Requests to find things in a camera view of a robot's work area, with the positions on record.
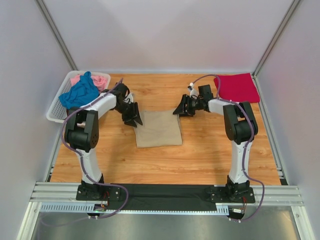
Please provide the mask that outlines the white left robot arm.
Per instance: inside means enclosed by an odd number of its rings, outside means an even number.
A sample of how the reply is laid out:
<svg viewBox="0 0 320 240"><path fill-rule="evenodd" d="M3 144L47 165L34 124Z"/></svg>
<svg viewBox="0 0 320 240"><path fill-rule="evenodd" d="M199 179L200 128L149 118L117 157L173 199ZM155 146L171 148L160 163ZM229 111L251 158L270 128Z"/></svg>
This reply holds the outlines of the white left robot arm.
<svg viewBox="0 0 320 240"><path fill-rule="evenodd" d="M96 99L81 107L73 107L63 122L63 144L75 152L81 167L82 182L103 185L96 146L99 141L99 119L109 111L121 114L123 123L136 128L143 125L133 93L121 82L103 91Z"/></svg>

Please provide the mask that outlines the beige t shirt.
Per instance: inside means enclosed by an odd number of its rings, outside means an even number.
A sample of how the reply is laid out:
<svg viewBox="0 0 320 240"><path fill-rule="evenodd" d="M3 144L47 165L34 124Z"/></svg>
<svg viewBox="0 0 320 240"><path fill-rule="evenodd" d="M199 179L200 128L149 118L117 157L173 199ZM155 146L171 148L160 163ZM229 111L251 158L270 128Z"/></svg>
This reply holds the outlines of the beige t shirt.
<svg viewBox="0 0 320 240"><path fill-rule="evenodd" d="M183 144L179 116L174 110L140 113L142 125L134 128L138 148L181 146Z"/></svg>

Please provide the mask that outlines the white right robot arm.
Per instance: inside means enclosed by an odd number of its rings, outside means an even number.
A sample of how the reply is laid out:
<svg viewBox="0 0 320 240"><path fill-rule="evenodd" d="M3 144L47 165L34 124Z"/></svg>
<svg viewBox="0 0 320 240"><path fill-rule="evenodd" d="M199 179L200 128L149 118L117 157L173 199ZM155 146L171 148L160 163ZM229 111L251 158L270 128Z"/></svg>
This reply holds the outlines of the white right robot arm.
<svg viewBox="0 0 320 240"><path fill-rule="evenodd" d="M210 85L202 85L195 90L188 86L189 94L184 94L178 107L173 111L180 117L192 117L196 111L204 110L223 116L227 138L231 141L231 168L228 181L233 185L247 184L247 173L252 142L258 133L258 125L251 104L214 97Z"/></svg>

